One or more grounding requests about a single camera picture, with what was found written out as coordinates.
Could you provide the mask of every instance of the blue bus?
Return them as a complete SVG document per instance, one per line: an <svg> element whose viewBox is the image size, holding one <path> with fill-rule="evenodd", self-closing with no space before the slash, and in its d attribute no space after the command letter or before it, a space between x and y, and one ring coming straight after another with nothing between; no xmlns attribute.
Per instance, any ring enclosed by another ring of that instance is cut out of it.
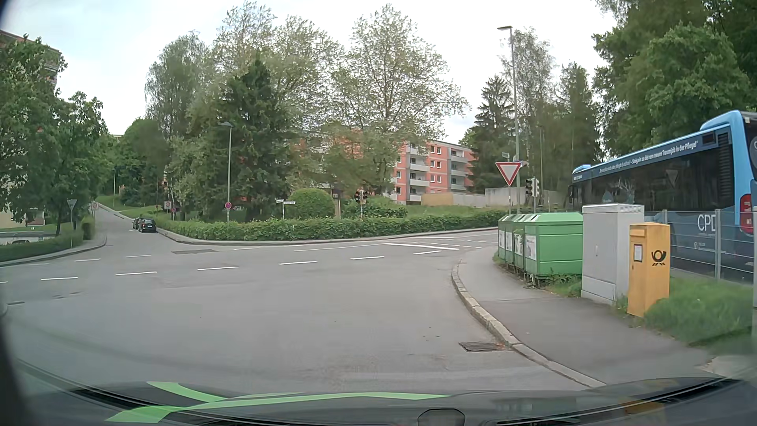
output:
<svg viewBox="0 0 757 426"><path fill-rule="evenodd" d="M649 220L671 225L671 265L707 274L714 270L704 271L715 263L715 210L721 209L722 266L751 281L755 177L757 113L730 111L695 133L577 167L568 203L578 211L603 202L644 205Z"/></svg>

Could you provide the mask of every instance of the post horn logo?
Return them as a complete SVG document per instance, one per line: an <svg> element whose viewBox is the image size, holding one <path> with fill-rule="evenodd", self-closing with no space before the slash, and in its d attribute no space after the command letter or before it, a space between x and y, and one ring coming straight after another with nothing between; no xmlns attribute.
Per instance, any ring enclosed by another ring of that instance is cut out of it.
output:
<svg viewBox="0 0 757 426"><path fill-rule="evenodd" d="M665 257L668 255L668 252L663 252L662 250L655 250L652 252L652 260L654 263L652 263L652 266L665 265Z"/></svg>

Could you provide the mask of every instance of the lamp post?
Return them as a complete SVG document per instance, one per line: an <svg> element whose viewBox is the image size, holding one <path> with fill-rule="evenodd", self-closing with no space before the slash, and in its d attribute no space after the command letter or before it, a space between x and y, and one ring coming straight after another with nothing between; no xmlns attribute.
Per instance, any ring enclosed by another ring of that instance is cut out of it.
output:
<svg viewBox="0 0 757 426"><path fill-rule="evenodd" d="M516 113L516 158L517 161L521 161L520 158L520 141L518 130L518 89L516 87L516 44L512 37L512 26L507 25L504 27L498 27L499 31L510 31L510 62L512 63L512 100L515 104ZM516 188L518 188L518 206L517 212L520 213L520 174L516 175Z"/></svg>
<svg viewBox="0 0 757 426"><path fill-rule="evenodd" d="M232 196L232 128L233 124L228 121L224 121L219 124L220 126L227 126L229 128L229 166L226 169L226 202L231 202ZM226 222L229 221L229 212L231 209L226 209Z"/></svg>

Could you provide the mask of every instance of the fence post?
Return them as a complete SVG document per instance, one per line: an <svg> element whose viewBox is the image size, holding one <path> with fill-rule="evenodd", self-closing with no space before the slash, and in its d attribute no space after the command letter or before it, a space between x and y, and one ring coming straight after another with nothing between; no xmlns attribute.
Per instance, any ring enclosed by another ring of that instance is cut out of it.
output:
<svg viewBox="0 0 757 426"><path fill-rule="evenodd" d="M715 209L715 279L720 280L721 270L721 257L722 257L722 220L720 216L721 210Z"/></svg>

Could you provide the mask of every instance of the recycling bin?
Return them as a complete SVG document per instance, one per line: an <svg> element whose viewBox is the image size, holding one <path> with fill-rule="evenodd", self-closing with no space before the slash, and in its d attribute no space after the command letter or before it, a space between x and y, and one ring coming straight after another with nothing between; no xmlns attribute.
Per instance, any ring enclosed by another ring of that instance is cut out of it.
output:
<svg viewBox="0 0 757 426"><path fill-rule="evenodd" d="M575 211L539 213L524 225L524 270L536 277L581 275L584 217Z"/></svg>

